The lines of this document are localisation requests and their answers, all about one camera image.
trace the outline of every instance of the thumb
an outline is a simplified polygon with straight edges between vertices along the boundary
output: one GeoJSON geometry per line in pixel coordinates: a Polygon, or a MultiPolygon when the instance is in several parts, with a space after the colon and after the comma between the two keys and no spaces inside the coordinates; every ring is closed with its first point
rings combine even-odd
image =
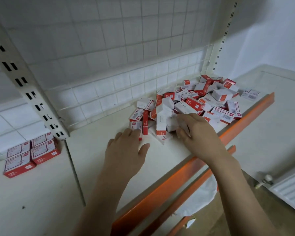
{"type": "Polygon", "coordinates": [[[190,137],[187,135],[187,133],[185,132],[185,130],[183,130],[181,127],[179,127],[176,130],[177,136],[179,139],[181,139],[183,141],[183,143],[185,144],[185,146],[188,146],[191,139],[190,137]]]}
{"type": "Polygon", "coordinates": [[[150,148],[150,143],[146,143],[139,150],[139,156],[142,157],[144,160],[149,148],[150,148]]]}

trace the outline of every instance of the barcode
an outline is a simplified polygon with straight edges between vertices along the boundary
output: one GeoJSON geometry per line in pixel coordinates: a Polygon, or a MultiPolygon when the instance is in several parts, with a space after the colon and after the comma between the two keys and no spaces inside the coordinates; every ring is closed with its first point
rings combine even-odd
{"type": "Polygon", "coordinates": [[[228,115],[226,115],[226,114],[224,114],[222,118],[225,118],[225,119],[227,119],[227,120],[231,120],[231,119],[232,119],[231,116],[228,116],[228,115]]]}
{"type": "Polygon", "coordinates": [[[252,95],[248,95],[248,98],[256,99],[257,97],[256,96],[252,96],[252,95]]]}

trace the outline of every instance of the floor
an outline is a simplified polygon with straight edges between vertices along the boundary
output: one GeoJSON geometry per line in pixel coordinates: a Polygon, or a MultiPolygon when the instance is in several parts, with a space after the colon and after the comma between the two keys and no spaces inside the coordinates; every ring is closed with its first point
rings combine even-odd
{"type": "MultiPolygon", "coordinates": [[[[255,180],[245,172],[243,173],[257,200],[279,230],[280,235],[295,236],[295,210],[264,187],[255,190],[253,188],[255,180]]],[[[214,200],[198,211],[194,217],[196,221],[193,225],[189,229],[182,228],[177,236],[230,236],[219,194],[216,194],[214,200]]]]}

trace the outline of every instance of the forearm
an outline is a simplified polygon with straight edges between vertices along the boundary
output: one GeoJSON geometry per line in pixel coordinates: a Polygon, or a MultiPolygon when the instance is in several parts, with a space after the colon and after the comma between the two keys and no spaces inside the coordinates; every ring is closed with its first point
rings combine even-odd
{"type": "Polygon", "coordinates": [[[242,174],[240,164],[228,153],[209,164],[218,182],[224,212],[232,235],[278,235],[242,174]]]}
{"type": "Polygon", "coordinates": [[[109,236],[119,200],[127,183],[117,177],[107,177],[106,174],[101,174],[97,179],[74,235],[109,236]]]}

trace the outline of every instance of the person's left hand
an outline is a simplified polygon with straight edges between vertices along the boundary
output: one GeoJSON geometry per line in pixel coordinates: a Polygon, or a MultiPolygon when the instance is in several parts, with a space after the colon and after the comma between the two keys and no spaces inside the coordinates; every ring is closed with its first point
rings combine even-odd
{"type": "Polygon", "coordinates": [[[115,139],[110,139],[105,152],[102,172],[118,177],[118,180],[129,181],[141,169],[150,143],[139,148],[140,130],[127,128],[118,132],[115,139]]]}

